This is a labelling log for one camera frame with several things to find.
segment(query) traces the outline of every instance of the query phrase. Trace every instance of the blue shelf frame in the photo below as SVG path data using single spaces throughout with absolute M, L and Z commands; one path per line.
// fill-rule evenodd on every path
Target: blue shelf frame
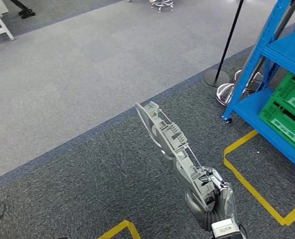
M 235 112 L 295 164 L 295 148 L 258 117 L 258 114 L 273 93 L 268 87 L 268 84 L 279 66 L 295 74 L 295 30 L 287 36 L 274 40 L 274 32 L 290 3 L 290 0 L 278 0 L 275 5 L 243 73 L 235 85 L 231 101 L 222 118 L 228 120 L 232 112 Z M 261 85 L 255 93 L 240 101 L 247 80 L 250 79 L 257 62 L 263 56 L 265 57 L 265 63 L 264 78 Z

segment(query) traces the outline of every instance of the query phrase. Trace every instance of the yellow tape marking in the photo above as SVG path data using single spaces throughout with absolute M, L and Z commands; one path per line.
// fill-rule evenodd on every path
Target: yellow tape marking
M 128 228 L 130 234 L 133 239 L 141 239 L 140 235 L 138 235 L 138 231 L 135 229 L 135 225 L 132 222 L 129 222 L 127 220 L 123 220 L 118 225 L 111 228 L 110 230 L 100 236 L 98 239 L 110 239 L 117 233 L 123 230 L 124 228 Z
M 268 213 L 270 213 L 271 216 L 273 216 L 275 219 L 276 219 L 278 223 L 280 223 L 281 226 L 284 225 L 290 225 L 293 221 L 295 221 L 295 208 L 290 212 L 286 217 L 283 218 L 279 213 L 278 213 L 276 210 L 275 210 L 273 207 L 271 207 L 269 203 L 268 203 L 265 199 L 262 197 L 259 192 L 257 192 L 255 188 L 253 188 L 252 185 L 250 185 L 247 180 L 246 180 L 244 177 L 243 177 L 240 172 L 238 172 L 236 168 L 234 168 L 232 164 L 228 162 L 226 159 L 226 155 L 228 153 L 231 153 L 231 151 L 240 147 L 240 145 L 257 135 L 258 132 L 256 130 L 253 130 L 242 138 L 240 138 L 239 140 L 234 142 L 231 144 L 230 146 L 226 147 L 224 150 L 224 165 L 231 170 L 234 174 L 234 176 L 238 179 L 241 184 L 243 184 L 245 188 L 247 188 L 250 193 L 251 193 L 253 196 L 254 196 L 257 201 L 259 201 L 260 204 L 262 204 L 265 209 L 266 209 Z

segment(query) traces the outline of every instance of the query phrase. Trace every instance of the stacked crate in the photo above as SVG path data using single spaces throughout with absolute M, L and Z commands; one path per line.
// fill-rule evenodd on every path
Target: stacked crate
M 295 76 L 287 73 L 259 117 L 295 148 Z

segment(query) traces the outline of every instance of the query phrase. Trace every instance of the dark gray carpet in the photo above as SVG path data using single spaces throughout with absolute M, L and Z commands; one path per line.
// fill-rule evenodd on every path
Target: dark gray carpet
M 2 21 L 14 36 L 36 30 L 58 21 L 107 6 L 121 0 L 20 0 L 36 15 L 21 19 L 17 15 L 20 11 L 9 0 L 4 0 L 9 12 L 4 14 Z M 0 43 L 8 41 L 6 34 L 0 35 Z
M 248 53 L 227 59 L 223 70 L 232 77 Z M 215 99 L 215 89 L 200 80 L 202 74 L 154 100 L 180 126 L 201 163 L 215 166 L 233 184 L 239 220 L 250 238 L 295 238 L 295 222 L 281 227 L 222 165 L 224 148 L 251 128 L 237 116 L 224 123 L 224 108 Z M 284 216 L 295 206 L 295 166 L 263 138 L 256 136 L 228 159 L 279 213 Z M 185 206 L 180 184 L 162 154 L 132 114 L 2 186 L 0 201 L 7 203 L 0 238 L 95 238 L 124 219 L 144 239 L 209 236 Z

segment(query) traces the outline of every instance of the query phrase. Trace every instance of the robotic arm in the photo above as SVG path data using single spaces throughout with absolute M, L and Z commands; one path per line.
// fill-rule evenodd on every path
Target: robotic arm
M 199 225 L 213 232 L 215 239 L 246 239 L 237 225 L 231 186 L 214 168 L 202 166 L 188 139 L 157 104 L 135 104 L 151 139 L 182 183 L 185 199 Z

